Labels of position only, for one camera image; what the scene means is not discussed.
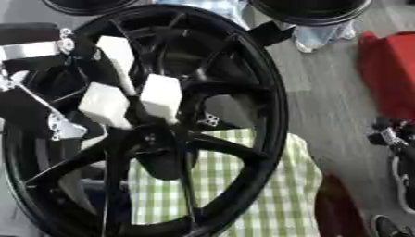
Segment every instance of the green checkered cloth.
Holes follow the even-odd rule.
[[[251,130],[213,131],[207,134],[252,147]],[[198,204],[205,206],[237,177],[243,163],[239,158],[202,151],[192,170]],[[322,175],[312,161],[304,140],[289,134],[277,171],[258,200],[221,236],[320,236],[314,217],[314,202]],[[187,215],[178,181],[152,178],[135,160],[131,163],[129,186],[132,224],[151,224]]]

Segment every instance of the wheel lip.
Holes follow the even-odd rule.
[[[65,7],[60,6],[56,3],[53,3],[51,0],[42,0],[49,8],[72,16],[96,16],[96,15],[102,15],[107,14],[111,12],[115,12],[118,10],[121,10],[127,6],[130,6],[137,0],[119,0],[115,3],[109,3],[105,4],[93,9],[81,9],[81,8],[72,8],[72,7]]]
[[[258,0],[252,0],[251,4],[254,6],[254,8],[258,9],[259,11],[263,12],[265,15],[273,19],[281,20],[283,22],[299,26],[321,27],[341,24],[350,21],[351,19],[357,18],[369,8],[371,2],[372,0],[365,0],[365,2],[362,3],[360,6],[356,7],[356,9],[348,11],[345,14],[341,14],[339,16],[320,18],[317,15],[315,17],[301,17],[289,15],[287,13],[274,10]]]
[[[127,11],[135,11],[137,8],[144,8],[144,7],[154,7],[154,6],[138,6],[135,8],[130,8]],[[216,14],[207,12],[205,10],[201,10],[201,9],[195,9],[192,7],[185,7],[185,6],[156,6],[156,7],[172,7],[172,8],[176,8],[176,9],[183,9],[183,8],[187,8],[187,10],[192,10],[192,12],[196,11],[199,13],[203,13],[203,14],[209,14],[210,16],[213,16],[215,18],[218,18],[218,16]],[[84,26],[80,27],[77,31],[82,31],[85,26],[90,25],[90,24],[96,24],[96,22],[98,20],[100,21],[104,21],[106,18],[110,19],[113,18],[114,16],[109,15],[100,19],[95,19],[93,21],[88,22],[87,24],[85,24]],[[273,98],[274,101],[274,109],[272,110],[272,114],[270,115],[271,118],[268,118],[267,120],[270,122],[270,124],[267,124],[265,127],[266,128],[274,128],[274,131],[268,131],[266,132],[266,134],[268,134],[268,136],[270,137],[268,141],[265,141],[265,143],[262,145],[262,147],[269,147],[268,152],[271,153],[273,156],[276,156],[275,160],[271,161],[271,162],[264,162],[264,164],[262,164],[265,167],[271,168],[269,169],[268,173],[262,173],[261,174],[261,179],[262,181],[260,182],[260,185],[257,188],[257,191],[255,192],[251,192],[251,195],[246,198],[246,200],[249,201],[244,201],[243,204],[241,205],[241,208],[239,208],[239,210],[237,212],[234,212],[232,215],[226,215],[226,217],[221,217],[220,220],[215,219],[215,221],[211,221],[211,222],[216,222],[212,225],[208,225],[206,228],[204,228],[201,231],[198,232],[192,232],[189,233],[185,236],[188,237],[195,237],[195,236],[203,236],[205,235],[207,232],[216,232],[216,233],[220,233],[221,231],[224,231],[224,227],[231,225],[242,213],[244,213],[248,207],[250,207],[250,205],[253,203],[253,201],[258,197],[258,195],[260,194],[260,192],[262,191],[262,188],[266,185],[267,180],[269,179],[269,177],[272,175],[273,171],[275,170],[276,166],[278,165],[280,158],[281,158],[281,154],[283,152],[283,148],[284,148],[284,143],[285,143],[285,138],[287,135],[287,131],[288,131],[288,105],[287,105],[287,97],[286,97],[286,92],[283,86],[283,80],[281,75],[278,72],[278,69],[276,68],[275,64],[273,63],[272,59],[270,58],[270,55],[265,51],[264,48],[260,47],[254,39],[252,39],[248,32],[245,31],[244,29],[242,29],[241,27],[237,26],[236,24],[234,24],[233,22],[231,22],[228,19],[225,18],[218,18],[218,21],[222,21],[221,24],[227,24],[228,28],[230,28],[231,26],[233,26],[233,30],[235,32],[237,32],[239,35],[243,36],[243,39],[249,42],[249,45],[253,47],[253,50],[255,51],[255,55],[259,56],[259,59],[263,60],[261,62],[259,62],[260,64],[263,64],[264,67],[268,68],[270,71],[268,71],[267,73],[269,74],[268,77],[263,77],[263,76],[258,76],[258,81],[261,83],[264,83],[263,81],[267,81],[267,83],[270,84],[270,86],[273,87],[273,89],[275,90],[275,97]],[[10,182],[10,186],[11,189],[13,190],[14,196],[17,198],[17,200],[19,200],[19,205],[20,207],[22,207],[23,210],[25,210],[25,212],[31,217],[32,220],[34,220],[34,222],[38,225],[40,225],[41,228],[43,228],[44,230],[47,231],[52,231],[53,233],[51,233],[52,235],[56,235],[56,236],[68,236],[67,232],[64,232],[62,230],[56,230],[53,229],[51,230],[51,226],[50,224],[45,225],[44,223],[40,223],[40,222],[45,222],[45,218],[42,218],[42,215],[39,215],[44,213],[41,209],[37,208],[38,206],[36,206],[34,203],[30,203],[28,202],[28,196],[30,197],[30,195],[28,194],[28,191],[24,188],[21,188],[21,185],[23,185],[21,183],[21,181],[19,181],[19,179],[17,179],[17,177],[12,177],[12,176],[16,176],[16,173],[10,173],[11,170],[13,168],[11,168],[12,166],[12,162],[13,162],[13,157],[11,157],[12,155],[9,154],[10,152],[8,151],[8,145],[9,143],[13,143],[12,141],[9,141],[9,137],[7,135],[7,133],[9,132],[9,125],[6,126],[5,129],[5,139],[3,140],[4,143],[4,147],[6,147],[6,156],[5,156],[5,161],[6,161],[6,170],[7,170],[7,176],[9,177],[9,179],[11,180]],[[275,147],[275,144],[280,144],[281,147],[279,150],[270,150],[271,147]],[[25,193],[17,193],[17,189],[19,189],[20,191],[23,190]]]

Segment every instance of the white cube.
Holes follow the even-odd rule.
[[[127,95],[137,95],[129,76],[134,54],[128,40],[121,37],[102,36],[96,44],[109,57],[119,74],[120,84]]]
[[[92,82],[78,109],[94,122],[129,129],[132,125],[124,117],[129,105],[118,87]]]
[[[177,78],[150,74],[140,95],[148,114],[167,121],[176,119],[182,101],[182,89]]]

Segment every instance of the gray floor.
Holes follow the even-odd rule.
[[[88,19],[62,16],[39,2],[1,0],[0,22],[53,21],[76,27]],[[356,28],[379,36],[415,30],[414,13],[404,0],[374,0]],[[259,13],[254,19],[256,24],[266,20]],[[344,180],[364,217],[386,214],[415,227],[415,217],[396,203],[387,153],[365,138],[376,112],[356,71],[356,44],[338,42],[312,55],[300,54],[289,41],[269,48],[289,92],[290,130],[308,140],[322,169]]]

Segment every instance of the red object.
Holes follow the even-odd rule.
[[[367,31],[358,42],[358,69],[378,110],[415,121],[415,31],[378,39]]]
[[[333,175],[324,177],[317,193],[316,219],[321,237],[369,237],[346,187]]]

